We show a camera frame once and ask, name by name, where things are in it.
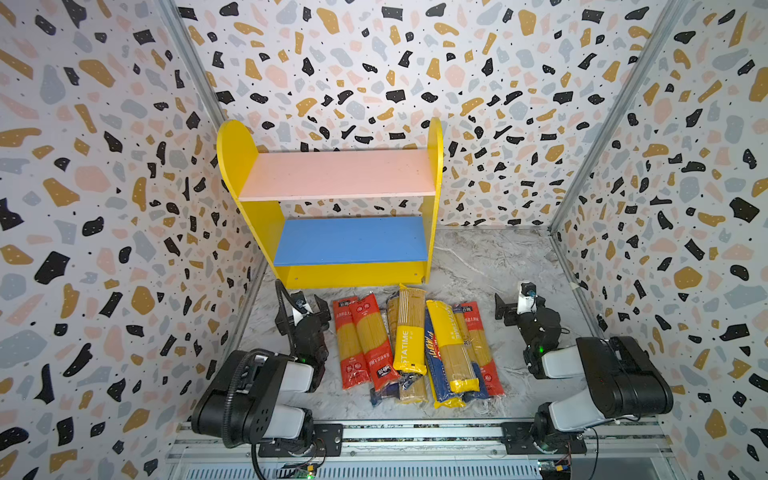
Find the clear spaghetti bag Chinese text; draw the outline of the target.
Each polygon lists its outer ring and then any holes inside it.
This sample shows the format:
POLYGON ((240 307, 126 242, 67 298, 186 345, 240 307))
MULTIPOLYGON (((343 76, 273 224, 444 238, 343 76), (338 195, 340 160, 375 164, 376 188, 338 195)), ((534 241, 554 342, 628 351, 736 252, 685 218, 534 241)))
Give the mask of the clear spaghetti bag Chinese text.
MULTIPOLYGON (((389 340, 392 348, 392 353, 395 353, 395 346, 397 340, 397 325, 399 314, 399 294, 393 293, 387 299, 386 304, 387 323, 389 340)), ((403 380, 399 384, 398 399, 403 404, 415 404, 422 403, 428 400, 426 391, 426 378, 424 376, 418 377, 411 383, 403 380)))

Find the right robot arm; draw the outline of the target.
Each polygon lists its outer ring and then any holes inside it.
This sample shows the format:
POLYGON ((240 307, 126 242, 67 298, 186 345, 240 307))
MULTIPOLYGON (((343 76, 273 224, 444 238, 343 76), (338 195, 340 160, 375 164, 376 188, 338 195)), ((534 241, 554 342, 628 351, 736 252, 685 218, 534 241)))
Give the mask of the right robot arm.
POLYGON ((522 283, 518 300, 494 296, 494 317, 518 329, 523 359, 538 380, 582 378, 586 387, 570 397, 541 404, 526 433, 516 429, 511 448, 534 447, 544 454, 584 453, 580 436, 615 420, 640 420, 673 409, 673 392, 649 356, 631 336, 578 337, 561 347, 558 312, 532 283, 522 283))

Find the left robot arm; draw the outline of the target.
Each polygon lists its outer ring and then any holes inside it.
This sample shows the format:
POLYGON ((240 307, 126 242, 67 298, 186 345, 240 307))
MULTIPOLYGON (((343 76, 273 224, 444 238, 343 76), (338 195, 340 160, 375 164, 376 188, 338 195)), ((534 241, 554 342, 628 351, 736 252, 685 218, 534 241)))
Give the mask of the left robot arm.
POLYGON ((278 402, 282 393, 311 393, 325 374, 330 327, 328 303, 315 297, 310 307, 301 292, 285 308, 278 299, 276 325, 289 339, 288 354, 265 349, 235 350, 198 401, 192 430, 220 439, 227 448, 272 445, 282 453, 303 455, 316 441, 312 412, 278 402))

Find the yellow Pastatime bag tall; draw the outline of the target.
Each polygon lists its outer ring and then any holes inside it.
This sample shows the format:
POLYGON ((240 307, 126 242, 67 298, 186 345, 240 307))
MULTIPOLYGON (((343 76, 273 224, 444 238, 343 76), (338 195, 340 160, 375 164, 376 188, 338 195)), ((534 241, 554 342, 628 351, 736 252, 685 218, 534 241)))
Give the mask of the yellow Pastatime bag tall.
POLYGON ((425 375, 426 292, 400 285, 393 366, 407 374, 425 375))

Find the clear bag white label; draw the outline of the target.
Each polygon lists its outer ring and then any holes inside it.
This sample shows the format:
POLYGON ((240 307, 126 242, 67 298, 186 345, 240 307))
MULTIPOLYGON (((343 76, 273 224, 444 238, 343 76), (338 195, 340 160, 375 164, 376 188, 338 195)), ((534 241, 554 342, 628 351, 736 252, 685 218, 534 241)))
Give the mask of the clear bag white label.
POLYGON ((370 389, 370 402, 373 407, 380 405, 386 399, 400 398, 400 386, 398 384, 389 384, 383 389, 377 391, 374 388, 370 389))

